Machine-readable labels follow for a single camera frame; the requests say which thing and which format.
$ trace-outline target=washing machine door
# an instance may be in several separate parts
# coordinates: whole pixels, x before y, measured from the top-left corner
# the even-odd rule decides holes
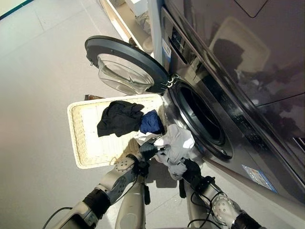
[[[93,36],[86,40],[85,48],[88,60],[99,69],[99,78],[108,86],[126,94],[162,93],[167,89],[167,71],[131,44]]]

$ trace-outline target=floor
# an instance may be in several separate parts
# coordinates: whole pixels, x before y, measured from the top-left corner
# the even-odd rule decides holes
[[[85,94],[122,95],[105,86],[86,59],[85,40],[98,34],[120,38],[95,0],[35,0],[0,20],[0,228],[41,228],[112,169],[77,168],[67,118],[67,106]],[[288,212],[274,212],[274,204],[264,205],[229,178],[205,166],[202,171],[267,228],[298,228]],[[186,227],[186,201],[166,168],[152,163],[147,182],[146,228]],[[111,206],[97,228],[113,229],[119,207]]]

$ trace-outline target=wicker basket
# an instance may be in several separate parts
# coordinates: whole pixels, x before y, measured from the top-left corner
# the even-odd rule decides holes
[[[165,124],[163,101],[158,94],[143,94],[114,97],[72,103],[68,106],[68,118],[76,165],[79,168],[94,168],[113,165],[121,157],[136,153],[139,149],[133,131],[121,137],[115,134],[98,137],[96,125],[109,104],[116,100],[144,105],[142,112],[153,109]]]

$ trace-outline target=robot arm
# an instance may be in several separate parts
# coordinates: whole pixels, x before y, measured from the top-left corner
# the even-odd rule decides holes
[[[94,190],[73,207],[54,229],[95,228],[107,209],[123,194],[126,186],[141,174],[142,171],[139,169],[141,163],[169,147],[169,145],[155,147],[152,143],[146,142],[140,147],[139,153],[129,154],[116,162],[114,169],[108,172]]]
[[[221,191],[215,184],[214,177],[201,176],[199,166],[189,159],[182,159],[182,162],[187,167],[183,179],[210,206],[214,216],[220,222],[227,225],[229,229],[263,229],[245,211],[241,210],[237,203]]]

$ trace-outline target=label sticker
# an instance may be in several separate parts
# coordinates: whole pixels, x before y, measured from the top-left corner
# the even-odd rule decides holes
[[[166,58],[169,62],[171,60],[172,50],[163,38],[162,38],[162,50],[163,50],[163,52],[164,52],[164,54],[165,54],[165,56],[166,56]]]
[[[270,183],[270,181],[262,171],[250,168],[248,166],[242,166],[244,170],[248,173],[248,175],[251,177],[252,181],[277,193],[276,189],[273,187],[273,185]]]

